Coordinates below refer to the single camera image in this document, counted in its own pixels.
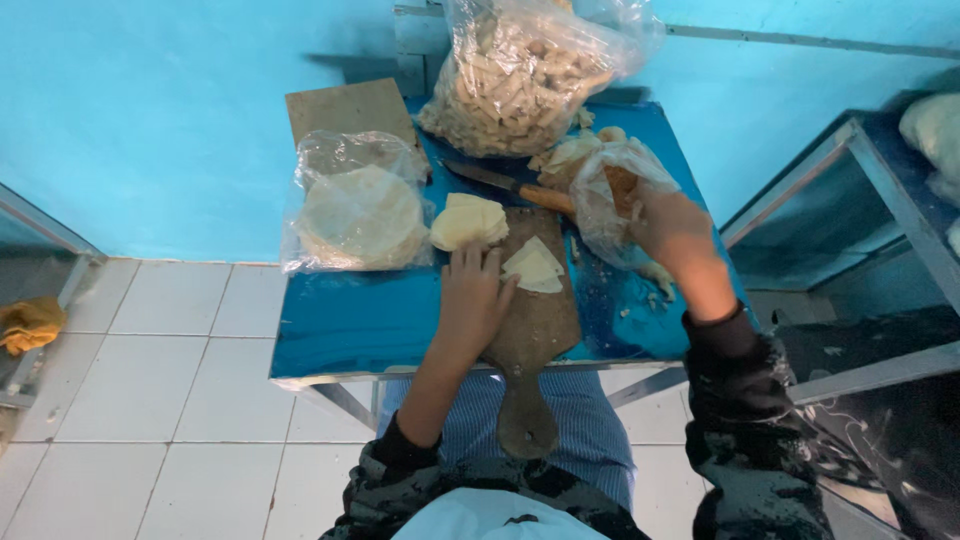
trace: wooden board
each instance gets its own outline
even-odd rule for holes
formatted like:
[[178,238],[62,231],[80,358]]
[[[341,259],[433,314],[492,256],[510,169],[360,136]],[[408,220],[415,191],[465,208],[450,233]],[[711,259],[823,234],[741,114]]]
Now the wooden board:
[[497,416],[500,446],[513,457],[536,459],[550,454],[560,442],[537,375],[547,362],[580,342],[580,323],[557,212],[528,208],[507,208],[506,212],[510,234],[503,243],[504,261],[536,235],[564,266],[562,292],[516,290],[500,331],[484,353],[484,359],[503,372],[507,386]]
[[308,133],[385,132],[420,146],[410,113],[393,79],[286,95],[294,146]]

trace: hand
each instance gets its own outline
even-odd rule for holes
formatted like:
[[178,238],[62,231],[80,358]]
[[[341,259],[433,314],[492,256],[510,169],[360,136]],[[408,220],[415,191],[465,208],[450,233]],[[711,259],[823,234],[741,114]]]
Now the hand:
[[519,275],[511,276],[500,290],[501,254],[495,248],[484,260],[478,243],[450,254],[441,272],[440,324],[430,344],[444,361],[469,369],[500,328],[519,282]]
[[630,234],[677,281],[694,323],[709,323],[737,307],[727,264],[713,246],[713,221],[681,191],[663,193],[637,181]]

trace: black patterned jacket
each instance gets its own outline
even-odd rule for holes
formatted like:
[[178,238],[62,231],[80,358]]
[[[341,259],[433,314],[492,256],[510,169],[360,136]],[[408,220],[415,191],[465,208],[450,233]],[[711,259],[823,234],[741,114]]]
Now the black patterned jacket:
[[[684,319],[690,410],[686,453],[713,483],[693,523],[695,539],[832,538],[815,475],[784,389],[786,358],[742,310],[709,327]],[[391,422],[350,471],[344,515],[322,539],[390,538],[421,508],[458,487],[502,489],[546,503],[610,538],[648,538],[630,511],[541,460],[467,460],[443,466]]]

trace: blue table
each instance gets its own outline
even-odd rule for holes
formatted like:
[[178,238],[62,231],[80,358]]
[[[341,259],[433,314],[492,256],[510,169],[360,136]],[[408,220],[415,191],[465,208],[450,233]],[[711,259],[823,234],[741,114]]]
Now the blue table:
[[[406,100],[416,113],[425,98]],[[659,104],[635,106],[588,105],[596,114],[594,130],[619,126],[636,136],[660,158],[687,196],[704,205],[676,137]],[[453,177],[440,160],[454,158],[496,170],[523,182],[535,172],[524,160],[470,160],[444,142],[418,131],[430,164],[432,184],[427,199],[443,209],[446,194],[467,192],[494,199],[505,206],[521,206],[510,194]],[[547,369],[607,369],[615,364],[677,366],[688,347],[681,325],[686,309],[679,297],[672,304],[650,309],[647,296],[657,287],[633,272],[610,267],[591,254],[576,227],[562,224],[567,264],[573,283],[583,339],[547,365]],[[737,296],[746,304],[740,280],[726,250],[714,232],[717,250],[731,268]],[[578,262],[570,257],[570,243],[578,243]],[[437,326],[441,265],[446,254],[437,252],[433,267],[392,272],[335,272],[297,274],[289,279],[276,339],[270,378],[295,390],[312,384],[347,380],[384,380],[409,376],[420,365]],[[477,369],[491,369],[478,363]]]

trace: blue striped fabric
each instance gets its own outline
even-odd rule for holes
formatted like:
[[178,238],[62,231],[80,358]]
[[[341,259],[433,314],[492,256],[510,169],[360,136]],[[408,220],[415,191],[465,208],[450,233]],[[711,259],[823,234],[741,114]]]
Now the blue striped fabric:
[[[386,384],[376,436],[403,402],[410,380]],[[504,383],[489,375],[464,380],[444,424],[441,456],[447,464],[472,457],[507,457],[496,441],[496,415]],[[546,460],[632,508],[636,467],[630,441],[600,387],[596,372],[540,374],[540,391],[560,427],[560,448]]]

